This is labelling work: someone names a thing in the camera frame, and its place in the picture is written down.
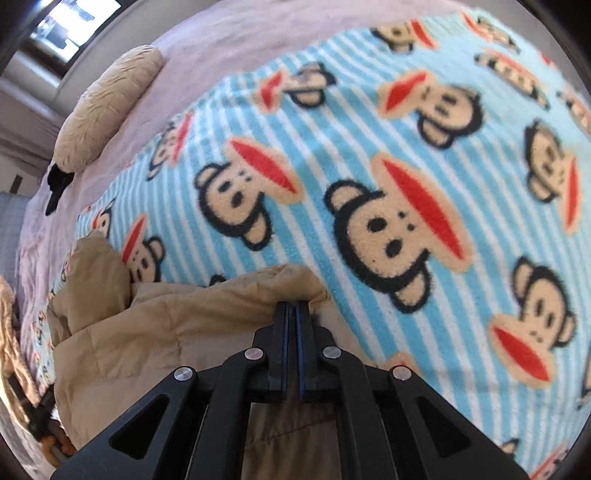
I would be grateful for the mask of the person's left hand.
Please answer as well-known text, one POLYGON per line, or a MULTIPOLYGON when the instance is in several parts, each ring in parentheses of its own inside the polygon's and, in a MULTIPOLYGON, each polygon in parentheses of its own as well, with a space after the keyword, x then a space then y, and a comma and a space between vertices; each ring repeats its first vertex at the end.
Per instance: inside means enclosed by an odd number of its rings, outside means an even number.
POLYGON ((42 437, 40 444, 43 456, 56 468, 77 453, 60 423, 54 419, 48 421, 46 435, 42 437))

